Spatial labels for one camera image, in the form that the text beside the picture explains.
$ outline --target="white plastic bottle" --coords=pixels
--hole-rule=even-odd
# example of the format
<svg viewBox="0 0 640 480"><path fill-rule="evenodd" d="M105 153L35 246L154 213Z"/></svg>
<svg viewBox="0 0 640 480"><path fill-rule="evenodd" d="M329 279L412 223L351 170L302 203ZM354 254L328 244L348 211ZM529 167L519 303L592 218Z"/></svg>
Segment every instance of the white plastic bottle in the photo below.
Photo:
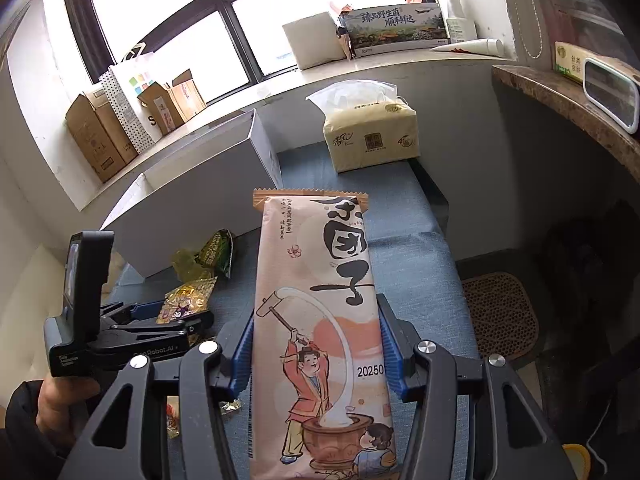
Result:
<svg viewBox="0 0 640 480"><path fill-rule="evenodd" d="M451 43L477 40L476 24L465 18L465 13L460 5L460 0L447 0L447 29Z"/></svg>

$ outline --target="metal bolt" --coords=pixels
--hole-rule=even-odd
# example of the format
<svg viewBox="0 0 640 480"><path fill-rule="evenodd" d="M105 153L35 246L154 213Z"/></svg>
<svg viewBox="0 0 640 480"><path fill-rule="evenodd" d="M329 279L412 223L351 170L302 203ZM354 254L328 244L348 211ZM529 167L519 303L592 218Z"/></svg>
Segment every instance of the metal bolt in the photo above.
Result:
<svg viewBox="0 0 640 480"><path fill-rule="evenodd" d="M198 346L201 354L213 354L218 349L218 343L215 341L203 341Z"/></svg>
<svg viewBox="0 0 640 480"><path fill-rule="evenodd" d="M489 364L491 366L497 366L498 368L503 367L507 360L502 357L500 354L491 354L489 356Z"/></svg>
<svg viewBox="0 0 640 480"><path fill-rule="evenodd" d="M418 350L423 354L433 354L436 351L436 343L433 341L420 341L418 343Z"/></svg>
<svg viewBox="0 0 640 480"><path fill-rule="evenodd" d="M149 362L149 358L146 355L134 355L129 361L129 364L134 368L142 368Z"/></svg>

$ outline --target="brown patterned mat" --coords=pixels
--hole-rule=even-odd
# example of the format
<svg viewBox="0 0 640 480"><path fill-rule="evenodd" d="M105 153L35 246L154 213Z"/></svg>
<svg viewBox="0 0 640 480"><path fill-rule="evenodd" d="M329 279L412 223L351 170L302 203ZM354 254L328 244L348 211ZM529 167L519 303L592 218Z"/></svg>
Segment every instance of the brown patterned mat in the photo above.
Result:
<svg viewBox="0 0 640 480"><path fill-rule="evenodd" d="M529 352L540 334L527 291L513 274L492 272L462 281L482 357L515 359Z"/></svg>

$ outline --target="blue tablecloth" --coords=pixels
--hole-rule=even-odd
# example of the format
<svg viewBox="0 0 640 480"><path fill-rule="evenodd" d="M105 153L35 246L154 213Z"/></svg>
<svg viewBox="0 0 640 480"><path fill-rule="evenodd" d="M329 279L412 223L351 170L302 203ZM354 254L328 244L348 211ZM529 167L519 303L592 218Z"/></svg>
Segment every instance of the blue tablecloth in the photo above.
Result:
<svg viewBox="0 0 640 480"><path fill-rule="evenodd" d="M283 152L278 157L285 187L369 193L369 211L364 218L376 291L385 294L396 316L412 322L423 338L443 345L452 354L477 357L473 327L454 261L409 164L392 162L336 174L324 143ZM232 279L219 280L210 300L216 314L215 329L233 319L240 309L254 304L259 239L260 230L255 230L236 240ZM157 300L178 284L173 269L143 280L134 269L127 267L110 299ZM240 399L244 408L226 419L225 429L238 478L247 480L249 391L243 392ZM462 397L458 399L452 478L462 480L466 465L468 402ZM404 458L414 409L413 404L402 404L392 394L400 461ZM172 470L178 467L179 462L172 465Z"/></svg>

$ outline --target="window frame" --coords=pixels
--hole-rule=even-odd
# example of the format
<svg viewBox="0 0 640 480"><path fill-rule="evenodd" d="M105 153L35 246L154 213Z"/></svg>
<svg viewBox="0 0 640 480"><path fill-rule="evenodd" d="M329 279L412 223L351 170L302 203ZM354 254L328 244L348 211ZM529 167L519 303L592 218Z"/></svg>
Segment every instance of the window frame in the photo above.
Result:
<svg viewBox="0 0 640 480"><path fill-rule="evenodd" d="M238 54L242 68L246 73L248 82L216 97L207 102L207 104L212 104L244 88L295 69L295 66L293 66L266 75L262 72L233 8L232 3L234 1L236 0L193 0L183 8L174 12L144 38L140 39L140 43L146 44L146 51L152 52L158 50L178 36L178 34L191 27L191 25L206 18L213 12L219 12L225 24L226 31L229 34L229 38L236 50L236 54ZM119 60L114 59L111 53L111 49L100 26L100 20L95 11L93 1L65 0L65 5L71 29L76 38L78 50L84 61L89 78L94 83L97 83L98 78L108 70L109 66Z"/></svg>

